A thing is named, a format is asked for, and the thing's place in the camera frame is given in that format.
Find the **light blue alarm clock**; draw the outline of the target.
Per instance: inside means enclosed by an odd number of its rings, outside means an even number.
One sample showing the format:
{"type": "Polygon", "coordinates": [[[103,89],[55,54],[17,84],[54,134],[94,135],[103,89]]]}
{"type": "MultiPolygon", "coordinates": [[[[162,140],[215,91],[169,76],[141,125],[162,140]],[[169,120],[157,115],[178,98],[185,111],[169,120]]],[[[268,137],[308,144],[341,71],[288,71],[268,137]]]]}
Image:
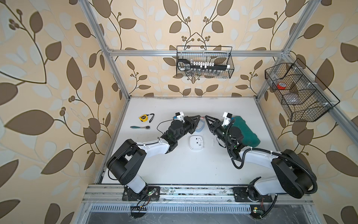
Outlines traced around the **light blue alarm clock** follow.
{"type": "Polygon", "coordinates": [[[196,127],[196,130],[195,130],[195,131],[196,131],[197,133],[201,132],[201,131],[204,129],[205,124],[206,124],[205,120],[204,120],[204,119],[200,119],[200,121],[199,121],[199,123],[198,123],[198,126],[196,127]]]}

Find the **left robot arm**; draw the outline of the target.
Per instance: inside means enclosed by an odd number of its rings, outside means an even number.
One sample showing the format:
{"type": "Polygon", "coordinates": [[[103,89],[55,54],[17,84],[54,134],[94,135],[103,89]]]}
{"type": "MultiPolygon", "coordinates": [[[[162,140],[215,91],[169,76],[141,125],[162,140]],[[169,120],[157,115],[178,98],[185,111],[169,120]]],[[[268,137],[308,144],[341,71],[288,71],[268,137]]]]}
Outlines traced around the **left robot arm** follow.
{"type": "Polygon", "coordinates": [[[147,143],[136,143],[127,139],[107,161],[108,173],[113,174],[115,180],[137,196],[146,194],[148,185],[138,174],[145,158],[172,152],[183,136],[196,131],[200,119],[199,115],[176,117],[161,137],[147,143]]]}

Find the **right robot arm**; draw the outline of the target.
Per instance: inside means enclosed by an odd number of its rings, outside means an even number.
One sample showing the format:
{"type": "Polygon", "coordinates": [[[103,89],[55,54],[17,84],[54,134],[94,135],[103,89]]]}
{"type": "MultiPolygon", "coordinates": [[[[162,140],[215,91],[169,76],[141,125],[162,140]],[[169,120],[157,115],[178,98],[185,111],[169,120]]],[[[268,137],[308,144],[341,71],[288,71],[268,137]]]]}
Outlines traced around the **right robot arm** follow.
{"type": "Polygon", "coordinates": [[[292,150],[273,152],[252,146],[245,149],[245,135],[229,114],[223,121],[208,115],[204,118],[210,132],[223,142],[236,169],[242,169],[246,162],[273,169],[274,176],[259,176],[248,184],[245,193],[250,201],[271,194],[300,199],[318,191],[316,175],[292,150]]]}

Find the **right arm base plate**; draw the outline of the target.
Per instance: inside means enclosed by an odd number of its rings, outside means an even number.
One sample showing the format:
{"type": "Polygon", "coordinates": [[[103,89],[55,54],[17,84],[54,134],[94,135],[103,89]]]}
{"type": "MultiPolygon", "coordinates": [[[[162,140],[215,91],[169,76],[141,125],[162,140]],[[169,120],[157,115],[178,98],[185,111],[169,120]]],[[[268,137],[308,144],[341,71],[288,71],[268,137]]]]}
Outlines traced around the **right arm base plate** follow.
{"type": "Polygon", "coordinates": [[[248,187],[234,187],[234,198],[236,202],[240,203],[271,203],[273,202],[272,196],[260,195],[255,188],[248,187]]]}

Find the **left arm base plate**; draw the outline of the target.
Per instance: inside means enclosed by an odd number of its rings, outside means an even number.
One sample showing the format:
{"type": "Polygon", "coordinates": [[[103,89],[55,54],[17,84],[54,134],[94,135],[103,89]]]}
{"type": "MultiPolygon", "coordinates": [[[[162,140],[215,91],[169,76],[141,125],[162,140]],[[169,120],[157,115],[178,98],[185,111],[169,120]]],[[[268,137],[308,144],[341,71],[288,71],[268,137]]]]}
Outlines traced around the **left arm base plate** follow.
{"type": "Polygon", "coordinates": [[[159,201],[160,190],[161,188],[159,186],[145,186],[141,192],[135,193],[128,186],[124,186],[122,200],[130,202],[139,202],[140,200],[150,198],[151,201],[159,201]]]}

